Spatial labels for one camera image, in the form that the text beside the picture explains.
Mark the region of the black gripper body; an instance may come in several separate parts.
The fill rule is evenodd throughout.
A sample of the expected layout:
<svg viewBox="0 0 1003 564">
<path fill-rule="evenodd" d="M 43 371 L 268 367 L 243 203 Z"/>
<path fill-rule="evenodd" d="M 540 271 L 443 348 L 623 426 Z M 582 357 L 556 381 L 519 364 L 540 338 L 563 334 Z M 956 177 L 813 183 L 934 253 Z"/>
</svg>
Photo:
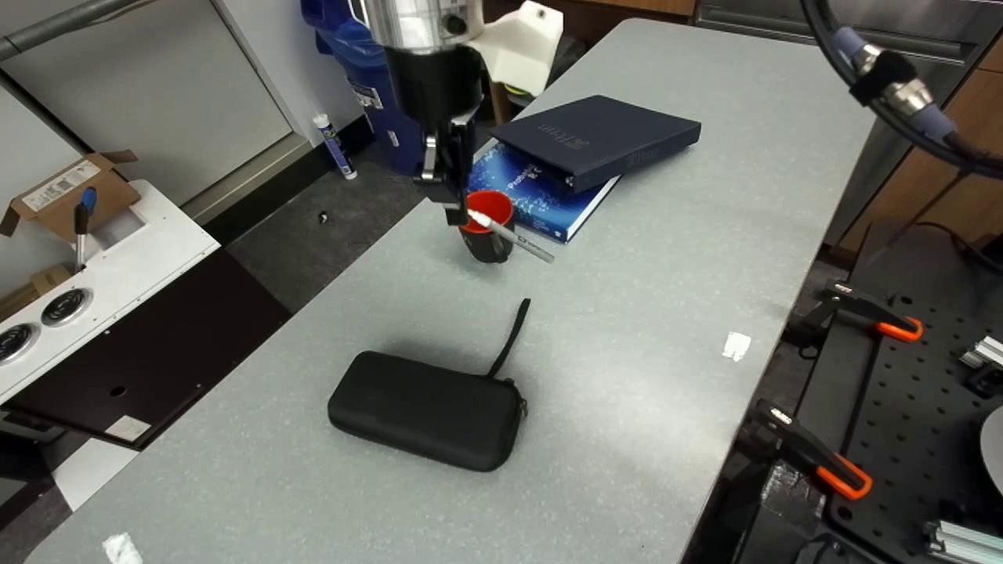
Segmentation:
<svg viewBox="0 0 1003 564">
<path fill-rule="evenodd" d="M 402 111 L 435 140 L 435 169 L 462 188 L 472 162 L 472 117 L 483 103 L 486 65 L 472 49 L 431 53 L 386 50 Z"/>
</svg>

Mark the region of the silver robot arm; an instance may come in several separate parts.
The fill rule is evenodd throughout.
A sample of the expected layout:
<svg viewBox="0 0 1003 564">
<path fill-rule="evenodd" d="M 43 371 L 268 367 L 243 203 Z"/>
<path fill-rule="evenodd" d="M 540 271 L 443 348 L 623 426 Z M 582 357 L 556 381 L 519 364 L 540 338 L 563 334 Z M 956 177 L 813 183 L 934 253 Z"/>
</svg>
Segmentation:
<svg viewBox="0 0 1003 564">
<path fill-rule="evenodd" d="M 466 223 L 472 119 L 483 103 L 486 65 L 469 49 L 469 0 L 359 0 L 363 25 L 386 50 L 399 106 L 421 126 L 415 186 L 445 209 L 447 227 Z"/>
</svg>

